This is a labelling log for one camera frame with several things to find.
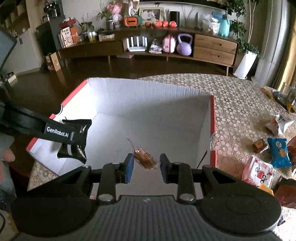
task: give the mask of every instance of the picture frame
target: picture frame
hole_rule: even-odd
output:
[[[156,22],[157,20],[163,21],[165,9],[163,7],[140,7],[139,16],[142,17],[142,25],[147,22]]]

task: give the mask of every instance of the floral patterned tablecloth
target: floral patterned tablecloth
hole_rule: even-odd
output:
[[[264,126],[272,116],[282,114],[283,117],[296,120],[295,116],[289,115],[274,100],[268,99],[261,92],[260,85],[251,81],[210,74],[167,74],[140,80],[190,86],[215,96],[217,135],[214,147],[217,150],[217,167],[237,178],[241,178],[249,156],[254,155],[252,144],[261,137],[272,137]],[[285,138],[289,141],[295,135],[296,122],[285,132]],[[268,151],[258,157],[266,162],[271,160]],[[291,174],[291,168],[277,169],[274,184],[281,175],[291,178]],[[36,161],[28,190],[56,177],[57,175]],[[293,232],[296,210],[282,210],[286,222],[277,227],[275,233],[284,241],[295,241]]]

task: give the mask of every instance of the white cardboard box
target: white cardboard box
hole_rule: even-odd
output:
[[[203,165],[216,166],[210,150],[215,132],[214,97],[185,86],[159,82],[91,78],[83,81],[63,102],[59,114],[50,118],[92,119],[86,143],[87,165],[92,169],[123,162],[132,152],[129,138],[137,147],[159,161],[165,153],[170,162],[185,162],[196,168],[207,151]],[[61,144],[34,138],[27,151],[58,175],[82,163],[57,158]],[[118,184],[117,194],[176,195],[176,184],[164,184],[160,169],[144,170],[134,165],[130,184]],[[197,185],[197,198],[202,198]]]

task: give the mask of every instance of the ridged gray surface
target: ridged gray surface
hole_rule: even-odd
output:
[[[208,225],[190,205],[172,196],[123,196],[119,203],[100,207],[94,218],[75,232],[56,238],[36,238],[21,233],[16,241],[212,241],[280,240],[268,233],[259,237],[235,237]]]

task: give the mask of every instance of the tall white flower pot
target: tall white flower pot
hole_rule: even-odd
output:
[[[245,54],[233,75],[235,77],[245,80],[247,78],[247,74],[250,71],[256,57],[257,57],[257,54],[252,53],[250,51],[247,54]]]

